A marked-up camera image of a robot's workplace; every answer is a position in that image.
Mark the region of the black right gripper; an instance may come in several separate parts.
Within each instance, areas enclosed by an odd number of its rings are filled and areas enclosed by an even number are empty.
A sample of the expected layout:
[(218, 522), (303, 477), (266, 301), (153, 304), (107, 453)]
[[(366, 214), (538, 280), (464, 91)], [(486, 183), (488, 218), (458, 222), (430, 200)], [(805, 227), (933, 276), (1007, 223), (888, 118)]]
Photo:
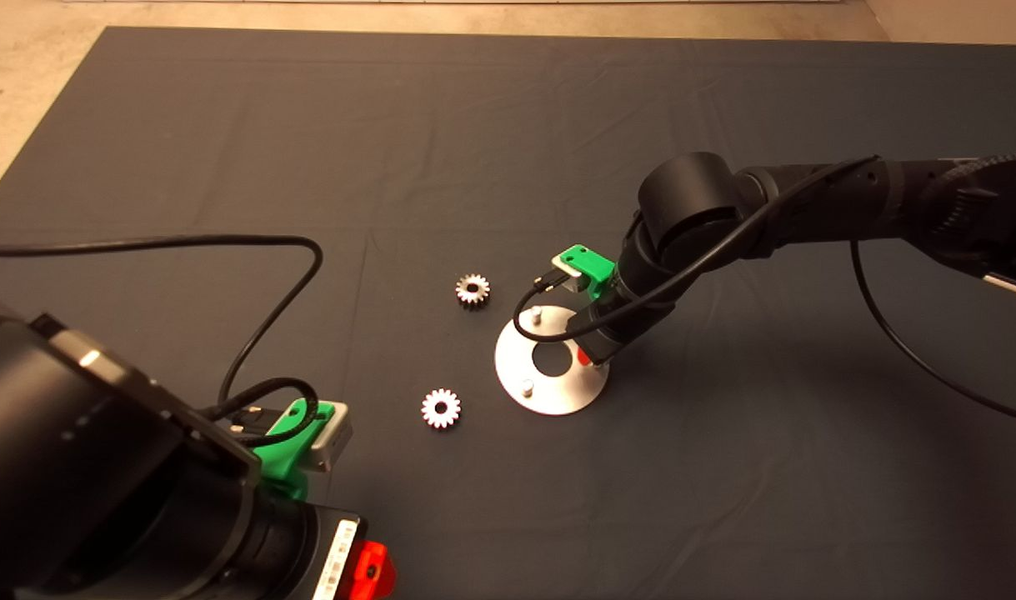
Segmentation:
[[(606, 318), (611, 312), (624, 308), (638, 299), (622, 282), (611, 282), (604, 289), (602, 296), (593, 301), (583, 311), (577, 312), (573, 318), (573, 327), (583, 329), (589, 324)], [(649, 329), (656, 326), (674, 310), (678, 299), (673, 296), (658, 297), (657, 301), (646, 303), (629, 315), (606, 322), (592, 332), (583, 333), (573, 339), (578, 345), (576, 360), (580, 366), (600, 365), (625, 349), (634, 339), (640, 338)]]

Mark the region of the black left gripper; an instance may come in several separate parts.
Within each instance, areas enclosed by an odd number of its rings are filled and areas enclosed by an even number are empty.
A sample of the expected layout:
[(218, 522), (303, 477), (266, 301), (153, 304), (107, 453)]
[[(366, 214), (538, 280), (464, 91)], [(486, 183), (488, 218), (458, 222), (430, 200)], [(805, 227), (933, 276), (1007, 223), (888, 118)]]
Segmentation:
[(255, 599), (343, 599), (355, 563), (356, 597), (389, 597), (396, 587), (385, 544), (363, 542), (358, 554), (368, 522), (351, 510), (258, 495), (253, 531)]

